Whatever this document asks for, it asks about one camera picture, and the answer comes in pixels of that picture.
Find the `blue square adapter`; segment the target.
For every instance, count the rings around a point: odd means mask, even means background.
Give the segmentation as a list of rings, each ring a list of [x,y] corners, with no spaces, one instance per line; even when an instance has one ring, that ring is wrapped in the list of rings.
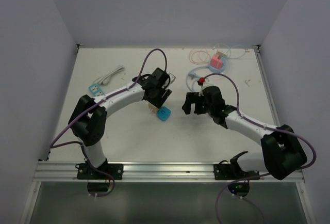
[[[162,106],[156,113],[156,116],[161,121],[167,121],[171,115],[171,110]]]

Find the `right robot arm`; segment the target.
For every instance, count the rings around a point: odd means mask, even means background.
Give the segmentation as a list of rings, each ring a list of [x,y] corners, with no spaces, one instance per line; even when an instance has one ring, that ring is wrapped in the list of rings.
[[[225,103],[216,86],[206,87],[201,92],[188,92],[182,109],[186,115],[208,114],[215,124],[236,131],[261,147],[261,152],[243,151],[227,163],[218,164],[220,172],[234,179],[265,171],[282,180],[307,163],[306,153],[290,126],[276,127],[245,120],[236,107]]]

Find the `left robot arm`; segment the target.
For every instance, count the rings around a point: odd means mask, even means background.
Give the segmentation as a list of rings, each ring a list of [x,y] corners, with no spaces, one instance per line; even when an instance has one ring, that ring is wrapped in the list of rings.
[[[169,86],[174,81],[173,74],[156,68],[152,74],[140,74],[113,92],[93,98],[84,95],[78,100],[69,119],[69,126],[74,136],[82,142],[89,173],[94,178],[101,179],[110,172],[101,144],[107,118],[140,101],[147,101],[160,109],[172,93]]]

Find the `light blue round socket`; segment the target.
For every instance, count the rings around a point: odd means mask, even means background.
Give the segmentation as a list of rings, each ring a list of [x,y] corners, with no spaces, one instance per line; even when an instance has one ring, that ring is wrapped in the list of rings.
[[[226,57],[211,59],[208,69],[213,73],[226,73],[229,70],[229,61]]]

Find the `teal power strip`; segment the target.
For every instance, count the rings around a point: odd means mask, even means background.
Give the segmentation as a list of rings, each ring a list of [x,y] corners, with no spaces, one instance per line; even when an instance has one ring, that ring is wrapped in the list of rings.
[[[100,88],[99,84],[94,83],[89,86],[89,91],[94,97],[102,96],[104,95],[103,90]]]

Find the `tan wooden socket cube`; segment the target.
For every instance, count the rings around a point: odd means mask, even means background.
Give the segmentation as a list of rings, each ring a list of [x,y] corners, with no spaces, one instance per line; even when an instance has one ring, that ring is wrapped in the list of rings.
[[[155,107],[154,105],[152,105],[152,104],[150,104],[150,103],[148,103],[148,109],[149,109],[149,111],[152,112],[152,113],[157,113],[158,110],[159,110],[157,107]]]

